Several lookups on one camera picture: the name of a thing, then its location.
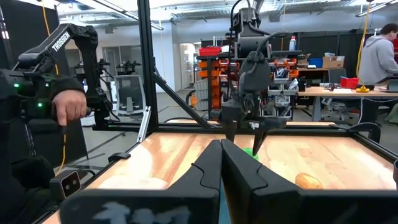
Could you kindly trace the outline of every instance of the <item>finger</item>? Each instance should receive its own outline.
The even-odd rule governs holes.
[[[60,126],[67,125],[67,107],[64,104],[56,103],[57,107],[57,119]]]
[[[84,118],[87,115],[87,106],[84,104],[81,106],[80,117]]]
[[[79,119],[81,118],[81,105],[80,104],[76,104],[75,105],[75,117],[73,118],[75,119]]]
[[[67,118],[69,121],[75,119],[75,113],[76,113],[76,105],[74,103],[69,103],[67,107]]]

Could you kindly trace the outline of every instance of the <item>cardboard box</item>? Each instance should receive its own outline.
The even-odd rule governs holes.
[[[323,57],[323,68],[343,68],[345,56]]]

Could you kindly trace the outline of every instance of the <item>yellow cable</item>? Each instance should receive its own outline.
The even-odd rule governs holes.
[[[43,9],[43,17],[44,17],[44,23],[45,23],[45,28],[47,29],[47,35],[50,36],[50,27],[49,27],[49,23],[47,22],[47,15],[45,13],[45,7],[44,7],[44,0],[42,0],[42,9]],[[55,64],[55,73],[57,75],[59,75],[58,72],[58,65]],[[61,172],[63,165],[65,163],[65,158],[67,157],[66,155],[66,149],[67,149],[67,134],[63,135],[63,149],[62,149],[62,163],[60,168],[57,171],[57,174],[55,174],[56,176]]]
[[[364,88],[364,83],[362,82],[361,77],[359,77],[359,64],[361,63],[361,54],[362,54],[362,49],[363,49],[363,42],[365,41],[365,35],[366,35],[366,29],[368,28],[368,20],[369,20],[369,10],[371,8],[371,3],[369,2],[368,5],[368,10],[366,11],[366,17],[365,17],[365,28],[363,30],[363,35],[361,39],[361,45],[359,46],[359,51],[358,51],[358,61],[356,62],[356,77],[362,84],[362,88]]]
[[[47,22],[47,15],[45,13],[44,0],[42,0],[42,9],[43,9],[43,17],[44,17],[45,28],[47,29],[47,35],[50,36],[50,27],[49,27],[49,23]],[[57,64],[55,64],[55,73],[57,75],[59,75],[58,65]]]
[[[57,174],[55,174],[56,176],[58,176],[58,174],[61,172],[63,165],[65,163],[65,158],[67,157],[67,155],[66,155],[67,144],[66,143],[67,143],[67,135],[64,134],[63,135],[63,149],[62,149],[62,163],[61,163],[60,168],[57,171]]]

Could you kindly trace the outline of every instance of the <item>green object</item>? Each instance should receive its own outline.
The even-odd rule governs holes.
[[[244,148],[243,151],[247,154],[249,154],[249,156],[253,157],[253,159],[255,160],[259,160],[259,155],[253,155],[253,149],[252,148]]]

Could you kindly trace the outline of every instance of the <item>office chair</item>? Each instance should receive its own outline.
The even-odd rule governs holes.
[[[340,79],[347,77],[345,68],[331,68],[329,69],[328,75],[323,77],[325,83],[337,83],[340,84]],[[344,121],[346,117],[352,119],[350,111],[358,110],[361,106],[361,102],[358,100],[351,99],[333,99],[324,98],[322,104],[326,105],[329,113],[322,115],[321,120],[337,116],[340,121]]]
[[[115,76],[115,84],[118,94],[117,115],[129,116],[144,112],[146,99],[140,75]]]

